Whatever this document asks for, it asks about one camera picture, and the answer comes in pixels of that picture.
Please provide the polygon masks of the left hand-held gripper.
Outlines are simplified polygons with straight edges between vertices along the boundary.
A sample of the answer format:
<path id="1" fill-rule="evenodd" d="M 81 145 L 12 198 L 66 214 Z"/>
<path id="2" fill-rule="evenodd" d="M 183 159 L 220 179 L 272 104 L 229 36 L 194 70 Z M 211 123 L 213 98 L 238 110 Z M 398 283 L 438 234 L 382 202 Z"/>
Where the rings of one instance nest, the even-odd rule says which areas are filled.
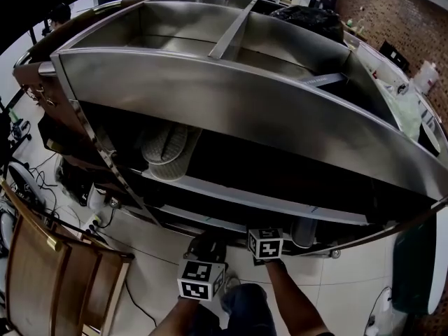
<path id="1" fill-rule="evenodd" d="M 188 254 L 208 254 L 210 238 L 207 232 L 197 235 L 188 246 Z M 225 258 L 212 262 L 185 254 L 178 265 L 177 283 L 181 298 L 212 301 L 223 287 L 227 264 Z M 226 238 L 221 233 L 211 234 L 211 254 L 226 255 Z"/>

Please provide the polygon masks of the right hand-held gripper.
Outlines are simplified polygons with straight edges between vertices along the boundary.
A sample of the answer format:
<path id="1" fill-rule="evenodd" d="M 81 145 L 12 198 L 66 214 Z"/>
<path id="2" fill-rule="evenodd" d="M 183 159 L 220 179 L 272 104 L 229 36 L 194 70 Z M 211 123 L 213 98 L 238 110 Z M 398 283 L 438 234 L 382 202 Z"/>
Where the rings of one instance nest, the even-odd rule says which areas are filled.
<path id="1" fill-rule="evenodd" d="M 254 265 L 262 265 L 279 259 L 284 244 L 283 230 L 279 228 L 250 229 L 248 231 L 248 250 L 253 256 Z"/>

